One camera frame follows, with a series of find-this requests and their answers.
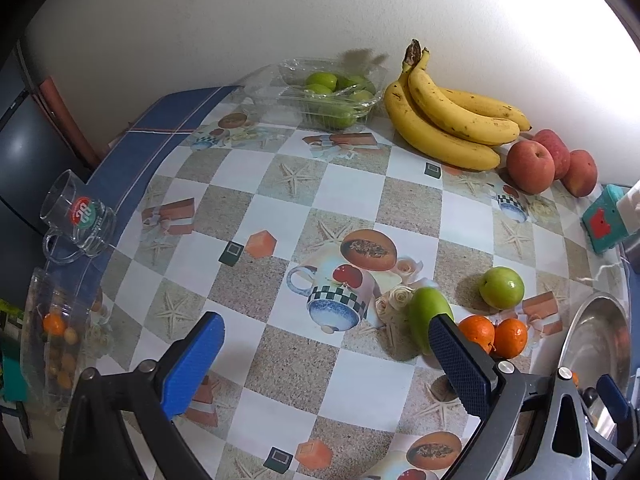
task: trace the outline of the printed cup handle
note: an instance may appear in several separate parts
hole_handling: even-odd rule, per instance
[[[316,270],[317,269],[315,267],[311,267],[311,266],[294,267],[287,274],[287,286],[290,288],[290,290],[292,290],[296,294],[299,294],[300,296],[308,296],[309,294],[311,294],[311,290],[313,289],[313,286],[310,286],[309,288],[298,288],[291,282],[291,277],[296,272],[302,272],[303,274],[306,274],[308,277],[310,277],[313,280],[316,277]]]
[[[46,259],[49,260],[50,262],[53,262],[59,265],[64,265],[64,264],[69,264],[71,262],[76,261],[82,255],[82,252],[80,251],[80,249],[77,249],[73,253],[71,253],[69,256],[65,256],[64,258],[57,258],[53,254],[51,254],[51,250],[49,249],[49,242],[53,237],[57,237],[61,235],[62,235],[62,232],[60,232],[59,230],[53,229],[53,228],[49,229],[47,231],[47,234],[45,234],[44,238],[42,239],[42,252],[44,253]]]

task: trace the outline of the black refrigerator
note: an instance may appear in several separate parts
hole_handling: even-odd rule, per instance
[[[26,89],[10,54],[0,70],[0,298],[24,308],[31,273],[45,263],[40,205],[56,177],[90,171]]]

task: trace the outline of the yellow banana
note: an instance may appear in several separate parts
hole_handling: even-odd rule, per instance
[[[487,146],[458,139],[439,130],[412,103],[408,89],[412,67],[402,64],[402,73],[397,81],[385,91],[385,107],[396,130],[410,145],[425,155],[468,170],[491,170],[500,163],[500,156]]]
[[[429,51],[425,48],[409,75],[409,89],[416,104],[437,126],[461,139],[490,146],[518,137],[520,128],[513,121],[475,114],[447,98],[424,71],[428,60]]]
[[[465,110],[469,110],[478,115],[484,115],[485,117],[509,119],[518,125],[521,132],[528,132],[531,129],[531,123],[529,123],[527,117],[515,106],[511,106],[503,101],[498,101],[498,99],[493,99],[492,97],[472,94],[464,90],[439,88],[446,97],[458,106],[462,106]]]

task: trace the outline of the silver bolt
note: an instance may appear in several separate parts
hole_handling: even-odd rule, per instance
[[[144,374],[153,372],[156,369],[156,362],[153,359],[145,359],[138,365],[138,370]]]
[[[565,381],[568,381],[573,376],[571,370],[566,366],[561,366],[558,368],[558,376]]]
[[[513,374],[516,367],[509,361],[500,361],[498,363],[498,370],[500,370],[503,374]]]
[[[80,377],[82,377],[85,381],[90,381],[95,377],[95,371],[95,368],[86,368],[82,371]]]

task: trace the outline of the red and green logo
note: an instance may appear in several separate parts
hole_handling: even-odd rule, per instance
[[[71,206],[71,223],[79,229],[87,229],[95,222],[95,206],[91,199],[81,196]]]

